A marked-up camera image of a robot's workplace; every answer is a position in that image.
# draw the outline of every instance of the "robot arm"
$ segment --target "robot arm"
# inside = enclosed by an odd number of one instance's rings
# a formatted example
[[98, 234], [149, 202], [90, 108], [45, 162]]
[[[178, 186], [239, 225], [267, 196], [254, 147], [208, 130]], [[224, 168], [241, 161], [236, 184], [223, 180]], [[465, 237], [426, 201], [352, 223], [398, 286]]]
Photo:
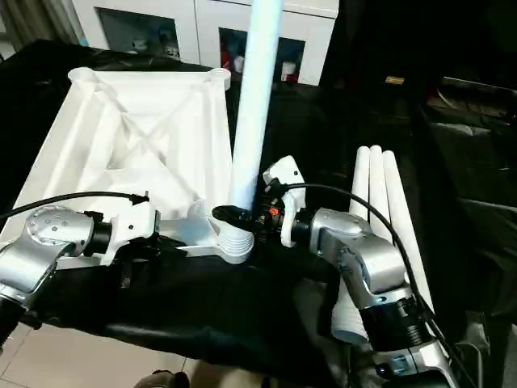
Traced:
[[0, 251], [0, 345], [56, 271], [62, 256], [103, 255], [109, 265], [119, 248], [156, 231], [158, 212], [149, 202], [103, 222], [95, 212], [48, 205], [32, 213], [21, 235]]
[[[294, 160], [281, 159], [264, 173], [266, 191], [291, 183], [293, 175], [301, 178]], [[382, 378], [408, 382], [408, 377], [420, 377], [416, 386], [422, 386], [421, 382], [433, 375], [432, 383], [441, 384], [434, 386], [458, 388], [439, 341], [430, 334], [420, 314], [398, 249], [374, 235], [360, 217], [331, 209], [301, 210], [305, 196], [286, 201], [287, 194], [282, 197], [285, 209], [275, 208], [270, 202], [260, 208], [259, 214], [233, 206], [215, 208], [213, 214], [261, 239], [279, 234], [286, 247], [305, 245], [333, 264], [359, 309], [374, 351], [376, 371]], [[294, 217], [284, 216], [293, 211]], [[284, 243], [286, 234], [290, 234], [289, 244]]]

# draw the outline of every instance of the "tile floor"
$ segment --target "tile floor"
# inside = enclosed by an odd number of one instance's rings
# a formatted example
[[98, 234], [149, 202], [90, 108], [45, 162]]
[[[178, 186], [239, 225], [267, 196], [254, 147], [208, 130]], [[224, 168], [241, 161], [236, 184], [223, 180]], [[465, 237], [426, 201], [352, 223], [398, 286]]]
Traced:
[[259, 388], [262, 377], [80, 331], [18, 325], [0, 356], [0, 388], [132, 388], [156, 369], [184, 370], [192, 388]]

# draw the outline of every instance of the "black table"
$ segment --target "black table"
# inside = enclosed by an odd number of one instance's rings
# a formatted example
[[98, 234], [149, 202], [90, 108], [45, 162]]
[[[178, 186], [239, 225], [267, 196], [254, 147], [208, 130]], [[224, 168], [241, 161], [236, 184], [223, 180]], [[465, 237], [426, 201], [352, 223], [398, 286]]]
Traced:
[[[95, 70], [205, 70], [164, 58], [36, 42], [0, 65], [5, 151], [0, 205], [9, 209], [30, 171], [69, 89], [67, 73]], [[226, 92], [233, 141], [240, 84]], [[359, 146], [378, 144], [397, 156], [439, 323], [452, 340], [465, 328], [466, 310], [480, 310], [486, 267], [473, 260], [471, 239], [439, 147], [422, 115], [411, 114], [400, 91], [377, 96], [374, 106], [342, 91], [275, 84], [261, 171], [285, 155], [306, 181], [350, 188]], [[346, 210], [334, 194], [308, 192], [310, 206]], [[337, 275], [301, 248], [269, 242], [233, 266], [217, 257], [171, 255], [138, 264], [132, 287], [120, 289], [120, 268], [60, 271], [35, 310], [41, 320], [222, 365], [237, 365], [312, 386], [331, 386], [324, 357], [310, 341], [292, 302], [302, 281], [327, 284], [320, 334], [328, 334], [328, 307]]]

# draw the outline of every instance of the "white pvc pipe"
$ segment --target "white pvc pipe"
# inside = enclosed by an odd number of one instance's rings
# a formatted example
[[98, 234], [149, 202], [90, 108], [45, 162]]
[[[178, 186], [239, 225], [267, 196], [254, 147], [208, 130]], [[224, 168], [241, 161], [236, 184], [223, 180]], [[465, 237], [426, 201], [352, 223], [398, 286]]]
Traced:
[[413, 222], [411, 221], [410, 210], [406, 202], [406, 195], [402, 186], [401, 176], [397, 167], [397, 160], [391, 151], [383, 153], [386, 189], [388, 192], [389, 212], [391, 224], [397, 231], [404, 244], [404, 248], [410, 259], [414, 277], [417, 281], [418, 290], [422, 294], [430, 308], [433, 308], [431, 292], [427, 284], [426, 273], [418, 249], [417, 238], [414, 234]]
[[[254, 0], [251, 6], [230, 185], [230, 204], [249, 210], [257, 186], [283, 8], [284, 0]], [[253, 241], [249, 232], [229, 225], [221, 228], [222, 256], [230, 263], [245, 261]]]
[[[378, 145], [370, 148], [370, 205], [375, 207], [389, 221], [388, 194], [386, 193], [385, 169], [382, 149]], [[391, 234], [384, 224], [370, 213], [372, 232], [392, 242]]]
[[[355, 158], [354, 180], [352, 193], [368, 201], [368, 177], [370, 170], [370, 149], [360, 147]], [[349, 213], [368, 220], [368, 210], [361, 204], [350, 201]], [[330, 332], [334, 338], [349, 344], [364, 344], [368, 342], [368, 335], [364, 330], [363, 319], [343, 279], [339, 280], [338, 301], [332, 309]]]
[[[352, 182], [352, 194], [368, 202], [368, 185], [370, 178], [370, 149], [362, 146], [357, 150], [355, 157], [354, 180]], [[368, 209], [354, 200], [350, 201], [350, 214], [355, 214], [368, 221]]]

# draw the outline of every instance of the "cabinet door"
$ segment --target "cabinet door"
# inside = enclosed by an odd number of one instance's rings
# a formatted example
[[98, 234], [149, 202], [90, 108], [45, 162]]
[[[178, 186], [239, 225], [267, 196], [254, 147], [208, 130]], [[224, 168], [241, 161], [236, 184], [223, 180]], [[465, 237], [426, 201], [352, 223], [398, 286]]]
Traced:
[[88, 45], [200, 63], [194, 0], [74, 0]]
[[[242, 59], [238, 57], [244, 57], [251, 7], [195, 0], [195, 10], [201, 65], [240, 70]], [[275, 80], [285, 80], [285, 74], [291, 74], [287, 79], [317, 85], [333, 28], [333, 19], [285, 11], [280, 26]]]

